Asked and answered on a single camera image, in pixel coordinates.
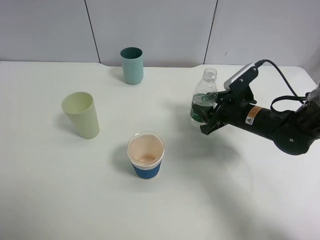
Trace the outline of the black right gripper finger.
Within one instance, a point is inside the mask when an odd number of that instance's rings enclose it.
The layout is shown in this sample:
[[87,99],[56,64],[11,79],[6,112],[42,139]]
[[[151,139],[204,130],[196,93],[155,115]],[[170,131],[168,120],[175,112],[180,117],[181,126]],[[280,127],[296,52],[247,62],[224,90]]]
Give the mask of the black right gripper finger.
[[212,106],[200,106],[199,115],[205,120],[205,124],[200,127],[203,134],[209,135],[212,132],[218,130],[225,125],[225,108],[226,103],[222,102],[216,105],[215,108]]
[[213,91],[207,93],[207,101],[209,105],[217,105],[229,91]]

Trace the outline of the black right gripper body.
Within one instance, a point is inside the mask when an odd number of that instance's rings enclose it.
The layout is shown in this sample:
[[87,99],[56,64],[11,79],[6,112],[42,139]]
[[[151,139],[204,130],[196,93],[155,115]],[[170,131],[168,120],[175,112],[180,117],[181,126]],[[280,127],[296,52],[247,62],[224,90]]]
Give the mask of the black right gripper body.
[[219,104],[226,103],[224,126],[232,125],[243,129],[248,113],[257,103],[254,99],[253,92],[250,87],[247,87],[245,91],[236,98],[230,90],[225,91],[229,91],[229,94],[219,102]]

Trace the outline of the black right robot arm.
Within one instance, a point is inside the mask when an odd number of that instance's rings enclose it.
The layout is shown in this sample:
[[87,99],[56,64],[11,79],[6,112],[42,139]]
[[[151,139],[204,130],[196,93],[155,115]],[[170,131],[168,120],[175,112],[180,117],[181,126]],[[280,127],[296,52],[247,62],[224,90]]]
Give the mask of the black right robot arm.
[[231,90],[218,92],[215,107],[194,105],[192,110],[203,118],[200,131],[205,135],[232,125],[273,141],[286,154],[305,154],[320,138],[320,88],[305,96],[280,96],[273,103],[284,100],[301,101],[302,105],[296,111],[263,108],[256,105],[251,88],[246,87],[240,95]]

